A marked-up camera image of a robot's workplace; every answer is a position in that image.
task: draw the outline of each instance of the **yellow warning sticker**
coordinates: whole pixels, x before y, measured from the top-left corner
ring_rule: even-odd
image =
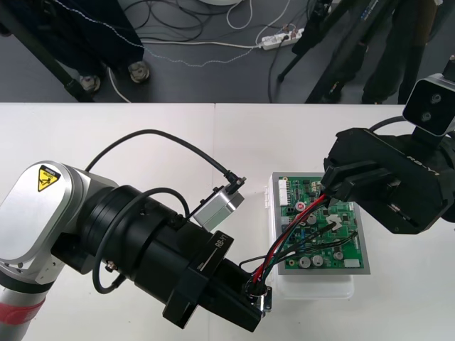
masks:
[[[45,190],[53,183],[56,183],[58,179],[60,179],[60,174],[47,168],[46,166],[41,166],[38,177],[38,192]]]

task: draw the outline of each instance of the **black metal stand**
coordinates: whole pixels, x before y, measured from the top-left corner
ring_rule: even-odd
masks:
[[[346,13],[356,2],[361,1],[364,11],[361,13],[349,30],[348,35],[341,43],[338,53],[332,58],[328,67],[317,82],[309,95],[306,103],[319,103],[336,82],[335,74],[350,60],[359,44],[367,45],[374,36],[378,26],[392,13],[399,0],[342,0],[341,3],[327,16],[327,11],[321,11],[322,7],[330,6],[332,1],[318,0],[315,9],[311,13],[309,22],[305,27],[302,38],[292,49],[297,56],[278,76],[282,82],[286,74],[298,63],[300,59],[314,46],[320,43],[333,25]]]
[[[77,80],[72,78],[31,34],[22,23],[11,13],[9,7],[0,0],[0,22],[5,25],[19,41],[63,84],[66,91],[79,102],[93,102],[91,96],[84,91]]]

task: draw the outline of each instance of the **shoe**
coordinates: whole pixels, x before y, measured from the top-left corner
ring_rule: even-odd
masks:
[[[341,90],[343,89],[343,85],[340,85],[338,82],[335,83],[330,92],[322,96],[321,104],[338,104],[341,102],[342,93]]]
[[[150,69],[149,66],[143,62],[136,62],[128,67],[129,76],[135,83],[142,83],[149,79]]]
[[[0,23],[0,36],[9,37],[11,32],[5,26]]]
[[[79,83],[89,94],[94,94],[101,87],[101,79],[98,76],[79,76]]]

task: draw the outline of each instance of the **white cable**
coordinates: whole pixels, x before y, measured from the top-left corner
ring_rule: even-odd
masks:
[[[114,88],[115,92],[126,102],[126,103],[131,103],[131,101],[129,99],[127,99],[118,89],[117,87],[115,86],[115,83],[114,83],[114,79],[112,78],[112,71],[111,71],[111,68],[108,67],[107,68],[107,73],[109,73],[109,78],[111,79],[111,84],[112,84],[112,87]]]
[[[287,0],[287,4],[286,4],[286,6],[284,7],[283,12],[279,15],[279,17],[276,18],[275,20],[273,20],[273,22],[271,22],[270,24],[268,24],[267,26],[265,26],[265,27],[259,32],[259,34],[257,35],[256,40],[255,40],[255,44],[256,44],[256,45],[259,45],[259,38],[260,38],[260,36],[264,33],[264,31],[267,30],[267,29],[269,28],[269,26],[273,25],[273,24],[276,23],[279,19],[282,18],[282,16],[286,13],[287,8],[289,7],[289,4],[290,4],[290,3],[291,3],[291,0]]]
[[[141,42],[144,44],[164,44],[164,45],[221,45],[229,46],[230,48],[258,48],[259,46],[245,46],[245,45],[235,45],[229,43],[220,43],[218,41],[198,41],[194,43],[186,41],[156,41],[156,40],[147,40],[141,39]]]
[[[246,28],[246,27],[251,23],[251,19],[253,19],[253,0],[250,0],[250,19],[248,19],[248,22],[247,22],[245,25],[240,26],[240,27],[235,27],[235,26],[233,26],[233,25],[230,23],[230,21],[229,21],[230,12],[231,12],[235,7],[239,6],[240,3],[241,3],[242,1],[243,1],[243,0],[240,0],[239,2],[237,2],[237,3],[236,3],[234,6],[232,6],[232,7],[229,9],[229,11],[227,11],[227,13],[226,13],[226,21],[227,21],[227,24],[228,24],[231,28],[233,28],[233,29],[235,29],[235,30],[242,30],[243,28]]]
[[[131,41],[129,41],[128,39],[126,39],[124,36],[122,36],[120,33],[117,32],[117,30],[115,28],[113,28],[112,26],[110,26],[108,23],[103,23],[102,21],[98,21],[98,20],[94,20],[92,18],[89,18],[87,17],[85,14],[83,14],[81,11],[78,11],[77,9],[72,9],[70,7],[67,7],[66,5],[62,4],[61,2],[59,2],[59,0],[52,0],[54,1],[56,4],[59,4],[60,6],[62,6],[64,9],[66,9],[67,11],[71,11],[71,12],[74,12],[74,13],[77,13],[79,14],[80,16],[82,16],[85,20],[88,20],[88,21],[91,21],[93,23],[98,23],[100,25],[104,25],[106,27],[108,27],[110,30],[114,31],[115,35],[118,36],[119,38],[121,38],[122,40],[126,41],[128,44],[130,45],[133,45],[133,46],[136,46],[137,48],[143,48],[145,51],[147,51],[152,57],[155,57],[155,58],[160,58],[160,59],[164,59],[164,60],[167,60],[168,62],[171,62],[171,63],[182,63],[186,66],[189,66],[189,67],[204,67],[208,64],[211,64],[211,63],[218,63],[218,64],[228,64],[228,63],[231,63],[233,62],[234,60],[237,60],[239,58],[242,58],[242,57],[245,57],[246,55],[250,54],[251,51],[254,50],[254,48],[250,48],[247,52],[243,53],[242,55],[238,55],[237,57],[234,57],[234,58],[231,58],[229,60],[208,60],[202,64],[190,64],[190,63],[187,63],[185,60],[174,60],[174,59],[170,59],[170,58],[167,58],[167,57],[164,57],[162,55],[156,55],[152,50],[150,50],[148,47],[146,46],[142,46],[142,45],[139,45],[139,44],[135,44],[135,43],[132,43]]]

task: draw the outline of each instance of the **white table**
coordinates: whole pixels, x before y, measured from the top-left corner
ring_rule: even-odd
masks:
[[[220,226],[235,238],[228,258],[240,261],[267,250],[263,188],[272,172],[322,171],[336,132],[371,126],[400,112],[401,107],[348,105],[3,104],[0,199],[33,162],[53,159],[84,167],[122,135],[162,129],[247,177],[241,189],[246,200]],[[400,123],[380,133],[411,131],[409,124]],[[70,146],[79,148],[68,153]],[[175,188],[191,207],[214,185],[224,184],[205,161],[155,136],[116,148],[93,171],[141,190],[157,185]],[[171,198],[159,199],[179,209]],[[90,276],[66,269],[25,341],[451,340],[454,226],[438,221],[423,234],[395,236],[367,214],[362,219],[372,274],[355,276],[355,293],[349,301],[275,301],[273,312],[255,333],[199,308],[182,331],[161,317],[162,304],[133,284],[101,296]]]

